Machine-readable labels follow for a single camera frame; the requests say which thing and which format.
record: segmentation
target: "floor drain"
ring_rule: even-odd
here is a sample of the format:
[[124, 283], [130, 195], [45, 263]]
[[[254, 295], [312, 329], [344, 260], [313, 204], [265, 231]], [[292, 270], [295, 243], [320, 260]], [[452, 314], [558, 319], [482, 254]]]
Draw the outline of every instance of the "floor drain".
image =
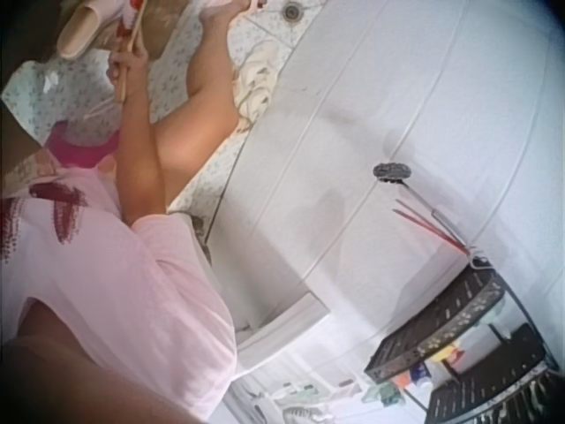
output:
[[291, 24], [296, 24], [304, 16], [304, 6], [299, 2], [288, 2], [282, 8], [282, 17]]

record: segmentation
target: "foot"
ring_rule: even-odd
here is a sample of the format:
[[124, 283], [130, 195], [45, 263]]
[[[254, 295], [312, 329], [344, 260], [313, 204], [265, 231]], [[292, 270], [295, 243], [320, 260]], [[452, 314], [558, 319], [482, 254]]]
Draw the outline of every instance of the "foot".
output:
[[[200, 21], [205, 22], [210, 19], [226, 18], [233, 20], [240, 14], [249, 11], [253, 3], [257, 0], [212, 0], [210, 5], [200, 13]], [[257, 1], [257, 7], [262, 9], [267, 0]]]

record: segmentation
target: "pink shirt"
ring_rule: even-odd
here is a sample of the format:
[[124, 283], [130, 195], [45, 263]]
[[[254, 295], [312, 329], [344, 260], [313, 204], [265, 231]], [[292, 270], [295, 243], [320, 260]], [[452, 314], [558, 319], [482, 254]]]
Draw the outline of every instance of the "pink shirt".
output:
[[3, 340], [38, 299], [97, 364], [205, 420], [236, 367], [230, 313], [186, 223], [146, 216], [130, 229], [119, 216], [95, 170], [3, 200]]

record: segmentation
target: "hand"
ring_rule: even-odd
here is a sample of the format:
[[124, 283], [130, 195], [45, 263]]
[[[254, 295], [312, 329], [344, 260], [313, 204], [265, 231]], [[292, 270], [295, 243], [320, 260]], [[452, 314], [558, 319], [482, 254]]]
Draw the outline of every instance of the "hand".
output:
[[110, 82], [115, 87], [119, 78], [120, 70], [126, 73], [125, 97], [131, 97], [137, 93], [147, 92], [147, 74], [149, 55], [143, 43], [141, 30], [133, 44], [133, 52], [127, 51], [130, 40], [124, 39], [118, 43], [118, 51], [112, 51], [109, 55], [109, 66], [106, 71]]

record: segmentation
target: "shelf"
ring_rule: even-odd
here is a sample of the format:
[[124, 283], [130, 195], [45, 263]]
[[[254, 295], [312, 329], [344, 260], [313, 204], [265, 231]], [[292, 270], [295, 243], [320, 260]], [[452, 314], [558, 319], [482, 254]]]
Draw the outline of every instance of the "shelf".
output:
[[493, 269], [467, 266], [430, 305], [382, 341], [365, 373], [381, 383], [434, 356], [493, 308], [505, 287]]
[[462, 373], [458, 382], [451, 380], [433, 391], [426, 424], [463, 423], [481, 415], [490, 416], [502, 408], [507, 415], [517, 408], [519, 417], [529, 419], [527, 411], [531, 408], [526, 397], [513, 396], [548, 372], [545, 357], [538, 337], [524, 324], [508, 343]]

